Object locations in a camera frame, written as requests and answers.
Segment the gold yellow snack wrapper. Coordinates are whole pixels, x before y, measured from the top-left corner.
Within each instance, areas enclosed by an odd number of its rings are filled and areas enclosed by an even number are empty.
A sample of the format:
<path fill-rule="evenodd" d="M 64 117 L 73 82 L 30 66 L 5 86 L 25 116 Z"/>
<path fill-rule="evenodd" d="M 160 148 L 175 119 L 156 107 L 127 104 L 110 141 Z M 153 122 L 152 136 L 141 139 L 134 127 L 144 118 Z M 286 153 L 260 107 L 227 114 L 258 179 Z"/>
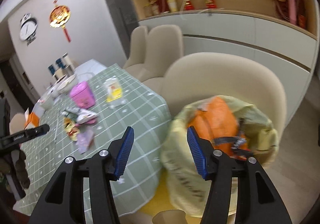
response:
<path fill-rule="evenodd" d="M 63 126 L 67 136 L 71 139 L 71 141 L 76 142 L 78 140 L 78 134 L 80 133 L 76 123 L 70 118 L 64 117 Z"/>

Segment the red figurine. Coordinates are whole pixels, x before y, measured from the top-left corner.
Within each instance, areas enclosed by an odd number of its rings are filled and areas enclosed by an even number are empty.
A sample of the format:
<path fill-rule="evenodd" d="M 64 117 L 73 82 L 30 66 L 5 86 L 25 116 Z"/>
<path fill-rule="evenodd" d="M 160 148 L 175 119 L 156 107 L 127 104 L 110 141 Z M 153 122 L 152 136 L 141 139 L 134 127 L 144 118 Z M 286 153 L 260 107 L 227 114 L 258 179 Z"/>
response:
<path fill-rule="evenodd" d="M 183 7 L 183 10 L 184 11 L 189 11 L 189 10 L 194 10 L 194 6 L 191 2 L 191 0 L 184 0 L 184 7 Z"/>
<path fill-rule="evenodd" d="M 217 8 L 215 0 L 206 0 L 205 4 L 206 4 L 207 9 L 216 9 Z"/>

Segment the wooden shelf cabinet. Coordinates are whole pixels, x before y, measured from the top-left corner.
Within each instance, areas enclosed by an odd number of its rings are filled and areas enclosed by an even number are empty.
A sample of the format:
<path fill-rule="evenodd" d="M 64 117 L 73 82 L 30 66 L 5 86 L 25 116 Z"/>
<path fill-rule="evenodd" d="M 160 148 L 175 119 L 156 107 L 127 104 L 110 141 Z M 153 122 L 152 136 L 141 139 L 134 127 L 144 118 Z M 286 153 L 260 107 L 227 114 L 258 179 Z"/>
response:
<path fill-rule="evenodd" d="M 319 4 L 304 0 L 306 29 L 282 20 L 273 0 L 191 0 L 194 10 L 153 15 L 149 0 L 132 0 L 141 25 L 179 26 L 185 54 L 217 52 L 254 60 L 273 71 L 285 88 L 287 119 L 300 106 L 316 67 L 319 50 Z"/>

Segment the panda wall clock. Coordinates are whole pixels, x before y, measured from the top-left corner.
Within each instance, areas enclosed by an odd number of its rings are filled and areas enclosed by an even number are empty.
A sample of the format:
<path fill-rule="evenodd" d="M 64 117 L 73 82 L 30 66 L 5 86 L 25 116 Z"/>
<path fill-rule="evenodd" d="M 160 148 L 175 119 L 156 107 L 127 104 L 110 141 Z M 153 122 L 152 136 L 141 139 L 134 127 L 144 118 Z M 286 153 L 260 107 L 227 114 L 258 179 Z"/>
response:
<path fill-rule="evenodd" d="M 20 40 L 29 46 L 36 39 L 37 19 L 31 13 L 26 13 L 20 20 Z"/>

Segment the purple translucent wrapper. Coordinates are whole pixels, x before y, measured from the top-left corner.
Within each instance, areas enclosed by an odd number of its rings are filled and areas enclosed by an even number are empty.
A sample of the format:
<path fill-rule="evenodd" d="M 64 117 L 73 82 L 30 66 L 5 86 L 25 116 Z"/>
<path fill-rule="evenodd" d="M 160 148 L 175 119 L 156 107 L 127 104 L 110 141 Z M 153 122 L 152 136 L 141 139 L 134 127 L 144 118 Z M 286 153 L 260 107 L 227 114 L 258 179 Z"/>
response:
<path fill-rule="evenodd" d="M 80 132 L 77 135 L 76 146 L 80 154 L 84 154 L 88 151 L 94 138 L 94 131 L 91 127 L 87 127 L 84 132 Z"/>

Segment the dark red bag on shelf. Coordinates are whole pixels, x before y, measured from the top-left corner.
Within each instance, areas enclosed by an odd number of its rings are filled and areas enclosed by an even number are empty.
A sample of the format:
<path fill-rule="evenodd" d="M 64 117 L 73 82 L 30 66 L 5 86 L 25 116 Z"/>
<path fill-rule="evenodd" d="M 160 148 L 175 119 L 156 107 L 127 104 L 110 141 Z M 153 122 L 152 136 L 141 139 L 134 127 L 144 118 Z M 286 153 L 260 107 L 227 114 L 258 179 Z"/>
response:
<path fill-rule="evenodd" d="M 170 12 L 167 0 L 149 0 L 153 15 L 161 15 Z"/>

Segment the left red figurine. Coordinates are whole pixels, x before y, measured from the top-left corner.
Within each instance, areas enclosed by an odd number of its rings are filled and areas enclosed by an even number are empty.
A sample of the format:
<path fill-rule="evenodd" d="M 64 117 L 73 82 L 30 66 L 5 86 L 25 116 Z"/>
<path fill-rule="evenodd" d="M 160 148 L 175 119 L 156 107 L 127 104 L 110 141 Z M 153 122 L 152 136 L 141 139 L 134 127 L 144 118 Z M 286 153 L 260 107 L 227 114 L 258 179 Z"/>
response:
<path fill-rule="evenodd" d="M 184 7 L 183 7 L 183 10 L 184 11 L 189 11 L 189 10 L 194 10 L 194 6 L 191 2 L 191 0 L 184 0 Z"/>

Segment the white yellow toy container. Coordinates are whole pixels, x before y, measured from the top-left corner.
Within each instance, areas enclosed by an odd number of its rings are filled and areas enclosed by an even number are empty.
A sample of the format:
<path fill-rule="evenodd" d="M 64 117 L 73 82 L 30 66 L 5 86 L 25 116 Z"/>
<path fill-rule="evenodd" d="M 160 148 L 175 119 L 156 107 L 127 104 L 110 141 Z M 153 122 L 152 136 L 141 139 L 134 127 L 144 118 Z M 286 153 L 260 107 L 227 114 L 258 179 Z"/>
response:
<path fill-rule="evenodd" d="M 123 89 L 116 76 L 113 76 L 105 80 L 104 88 L 107 93 L 106 102 L 108 103 L 108 107 L 110 109 L 114 109 L 115 107 L 126 104 Z"/>

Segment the large white bowl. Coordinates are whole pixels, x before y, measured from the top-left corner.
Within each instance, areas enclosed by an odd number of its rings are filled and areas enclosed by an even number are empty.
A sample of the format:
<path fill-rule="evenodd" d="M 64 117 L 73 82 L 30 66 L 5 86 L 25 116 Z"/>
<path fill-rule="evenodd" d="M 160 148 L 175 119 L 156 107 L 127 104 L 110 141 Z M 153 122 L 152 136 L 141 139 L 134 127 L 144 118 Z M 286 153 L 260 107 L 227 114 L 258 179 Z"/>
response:
<path fill-rule="evenodd" d="M 72 90 L 74 86 L 78 84 L 78 78 L 76 77 L 76 74 L 73 74 L 72 76 L 69 76 L 66 80 L 64 80 L 59 87 L 57 88 L 57 91 L 59 94 L 68 94 Z"/>

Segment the white paper cup on shelf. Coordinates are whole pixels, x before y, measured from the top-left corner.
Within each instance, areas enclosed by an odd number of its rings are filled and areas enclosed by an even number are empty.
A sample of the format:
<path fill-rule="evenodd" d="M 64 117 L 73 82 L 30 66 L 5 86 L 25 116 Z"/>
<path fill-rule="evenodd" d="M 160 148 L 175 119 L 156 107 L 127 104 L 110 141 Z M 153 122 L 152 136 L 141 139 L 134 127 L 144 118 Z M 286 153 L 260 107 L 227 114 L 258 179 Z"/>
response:
<path fill-rule="evenodd" d="M 178 12 L 176 0 L 167 0 L 167 4 L 171 13 Z"/>

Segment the beige chair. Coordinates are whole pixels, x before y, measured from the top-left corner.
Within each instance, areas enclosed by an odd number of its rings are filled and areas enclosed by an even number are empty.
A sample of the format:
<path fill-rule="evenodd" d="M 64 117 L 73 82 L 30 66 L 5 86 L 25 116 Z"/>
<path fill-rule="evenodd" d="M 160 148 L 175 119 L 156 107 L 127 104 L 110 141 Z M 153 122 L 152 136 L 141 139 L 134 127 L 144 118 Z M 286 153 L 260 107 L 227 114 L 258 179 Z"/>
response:
<path fill-rule="evenodd" d="M 180 27 L 172 24 L 157 26 L 148 30 L 144 63 L 128 67 L 125 71 L 141 82 L 162 78 L 182 56 L 184 46 Z"/>
<path fill-rule="evenodd" d="M 144 63 L 147 35 L 147 26 L 139 26 L 132 31 L 130 38 L 130 55 L 128 60 L 125 62 L 123 69 Z"/>
<path fill-rule="evenodd" d="M 194 53 L 175 61 L 163 78 L 160 95 L 172 116 L 192 102 L 228 95 L 255 105 L 279 135 L 286 125 L 286 94 L 267 67 L 240 56 Z"/>

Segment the beige chair middle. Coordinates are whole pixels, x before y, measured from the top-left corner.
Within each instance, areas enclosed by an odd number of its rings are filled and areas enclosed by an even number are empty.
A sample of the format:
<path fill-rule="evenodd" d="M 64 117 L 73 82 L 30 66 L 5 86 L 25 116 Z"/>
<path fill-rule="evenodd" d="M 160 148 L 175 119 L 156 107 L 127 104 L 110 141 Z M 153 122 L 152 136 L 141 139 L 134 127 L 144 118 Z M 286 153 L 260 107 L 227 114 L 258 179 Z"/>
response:
<path fill-rule="evenodd" d="M 125 71 L 141 82 L 162 78 L 182 56 L 184 46 L 180 27 L 172 24 L 157 26 L 148 30 L 144 63 L 128 67 Z"/>

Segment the red gift bag decoration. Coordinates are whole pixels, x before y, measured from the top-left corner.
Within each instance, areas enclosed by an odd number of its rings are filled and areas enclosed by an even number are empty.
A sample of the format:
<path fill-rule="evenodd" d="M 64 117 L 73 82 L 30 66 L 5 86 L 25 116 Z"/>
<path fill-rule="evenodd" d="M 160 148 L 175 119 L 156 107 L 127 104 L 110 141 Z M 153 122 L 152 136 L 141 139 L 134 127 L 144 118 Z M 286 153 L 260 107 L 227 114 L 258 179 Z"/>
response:
<path fill-rule="evenodd" d="M 282 20 L 306 29 L 307 18 L 304 0 L 273 0 Z"/>

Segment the orange plastic bag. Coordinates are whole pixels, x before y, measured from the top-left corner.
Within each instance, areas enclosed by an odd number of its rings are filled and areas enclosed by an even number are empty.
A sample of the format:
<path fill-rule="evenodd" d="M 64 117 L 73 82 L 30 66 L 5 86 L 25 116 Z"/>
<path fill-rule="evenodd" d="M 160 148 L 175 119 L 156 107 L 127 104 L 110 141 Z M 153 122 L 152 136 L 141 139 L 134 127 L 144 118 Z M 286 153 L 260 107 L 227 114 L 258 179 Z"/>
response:
<path fill-rule="evenodd" d="M 244 161 L 251 155 L 244 122 L 243 118 L 237 119 L 233 115 L 222 98 L 213 97 L 196 110 L 188 126 L 194 127 L 199 137 L 210 141 L 215 149 Z"/>

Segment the green snack bag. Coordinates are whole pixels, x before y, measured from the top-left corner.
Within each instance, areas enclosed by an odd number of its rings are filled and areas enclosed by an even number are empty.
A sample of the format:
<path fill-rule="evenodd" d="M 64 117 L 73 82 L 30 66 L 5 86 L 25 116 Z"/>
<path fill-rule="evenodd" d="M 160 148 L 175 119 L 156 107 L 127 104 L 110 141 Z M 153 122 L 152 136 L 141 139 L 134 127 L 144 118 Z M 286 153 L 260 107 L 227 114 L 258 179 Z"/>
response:
<path fill-rule="evenodd" d="M 86 110 L 84 108 L 76 108 L 76 107 L 74 108 L 67 107 L 62 111 L 62 115 L 71 119 L 78 125 L 94 124 L 98 117 L 98 114 L 93 111 Z"/>

